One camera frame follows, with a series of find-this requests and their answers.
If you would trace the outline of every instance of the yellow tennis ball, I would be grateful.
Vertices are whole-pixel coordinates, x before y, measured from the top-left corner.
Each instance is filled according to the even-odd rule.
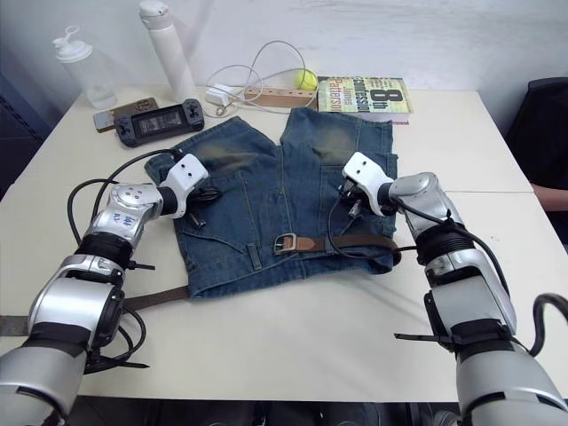
[[[317,86],[318,77],[312,71],[300,70],[296,76],[296,87],[298,89],[301,91],[315,91]]]

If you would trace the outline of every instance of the silver robot arm segment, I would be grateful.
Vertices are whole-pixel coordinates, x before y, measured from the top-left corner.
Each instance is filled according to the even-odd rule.
[[[461,424],[568,424],[568,406],[555,385],[513,337],[517,319],[508,292],[465,233],[438,178],[427,172],[393,181],[361,153],[343,175],[350,190],[369,197],[375,214],[406,217],[430,284],[424,304],[434,336],[397,337],[439,342],[456,354]]]
[[[182,217],[208,172],[192,155],[155,185],[115,185],[77,251],[34,301],[29,338],[0,358],[0,419],[5,426],[60,426],[71,411],[89,354],[114,339],[124,273],[145,224]]]

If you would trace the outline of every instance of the white charging cable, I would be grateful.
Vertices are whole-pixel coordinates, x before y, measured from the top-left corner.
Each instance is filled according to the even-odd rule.
[[[276,43],[281,43],[281,44],[285,44],[286,46],[289,46],[290,48],[292,48],[296,54],[298,55],[298,57],[300,58],[300,60],[302,61],[302,66],[301,67],[295,67],[295,68],[288,68],[288,69],[284,69],[282,71],[278,71],[276,73],[272,73],[270,75],[266,75],[264,77],[261,77],[260,74],[255,70],[255,64],[256,61],[258,60],[258,58],[260,57],[261,53],[263,52],[263,50],[268,47],[271,44],[276,44]],[[213,78],[215,78],[217,75],[219,75],[220,73],[228,70],[228,69],[234,69],[234,68],[245,68],[248,69],[248,77],[247,77],[247,81],[242,84],[241,89],[239,89],[238,91],[234,92],[234,91],[227,91],[225,90],[223,87],[219,87],[216,85],[212,85],[212,80]],[[255,100],[257,100],[258,98],[260,98],[263,94],[263,89],[264,89],[264,81],[275,77],[276,75],[282,75],[282,74],[286,74],[288,72],[291,71],[304,71],[302,74],[302,80],[300,81],[300,87],[302,86],[302,84],[304,83],[304,79],[306,76],[306,73],[311,73],[314,74],[310,69],[305,67],[305,60],[304,60],[304,56],[302,55],[302,53],[291,43],[285,42],[283,40],[272,40],[268,43],[265,43],[256,53],[255,58],[253,59],[252,63],[250,64],[250,66],[248,65],[242,65],[242,64],[233,64],[233,65],[228,65],[226,67],[222,67],[219,68],[215,73],[213,73],[212,75],[209,76],[209,78],[207,79],[207,82],[205,82],[205,87],[207,88],[212,88],[215,91],[224,93],[227,95],[227,97],[231,100],[229,105],[227,106],[223,106],[223,108],[218,108],[217,112],[221,113],[221,114],[217,114],[217,115],[212,115],[212,114],[208,114],[206,111],[203,111],[203,113],[209,117],[209,118],[226,118],[229,115],[235,114],[238,110],[239,107],[245,106],[245,105],[250,105],[253,106],[255,108],[258,109],[262,109],[263,111],[266,111],[268,113],[273,113],[273,114],[289,114],[289,111],[276,111],[270,108],[267,108],[266,106],[262,106],[262,105],[258,105]],[[250,81],[250,78],[252,77],[252,75],[256,76],[256,80],[254,80],[253,82]],[[244,93],[250,88],[250,87],[256,87],[256,85],[260,83],[260,91],[257,93],[256,96],[254,96],[251,99],[245,99],[244,98]],[[310,97],[310,100],[306,103],[306,107],[309,106],[313,100],[316,98],[318,93],[318,82],[316,80],[316,87],[314,89],[314,92],[312,94],[312,96]],[[233,107],[231,112],[227,112],[227,108],[228,107]]]

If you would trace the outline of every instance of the belt loop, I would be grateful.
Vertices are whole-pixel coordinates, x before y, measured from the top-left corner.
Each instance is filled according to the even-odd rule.
[[[326,236],[326,253],[329,255],[334,255],[335,250],[331,247],[331,242],[329,241],[329,237]]]
[[[251,242],[247,244],[248,255],[250,256],[250,261],[252,262],[255,271],[263,269],[263,264],[260,263],[260,257],[258,256],[258,250],[256,249],[256,244]]]

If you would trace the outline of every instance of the bottle cap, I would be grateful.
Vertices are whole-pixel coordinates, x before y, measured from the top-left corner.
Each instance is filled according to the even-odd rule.
[[[53,40],[53,45],[57,49],[55,57],[59,62],[68,64],[85,59],[92,53],[92,46],[81,40],[69,42],[69,37],[79,31],[78,25],[72,25],[65,28],[65,37],[59,37]]]
[[[168,6],[159,0],[144,0],[138,5],[142,23],[148,29],[163,29],[172,25]]]

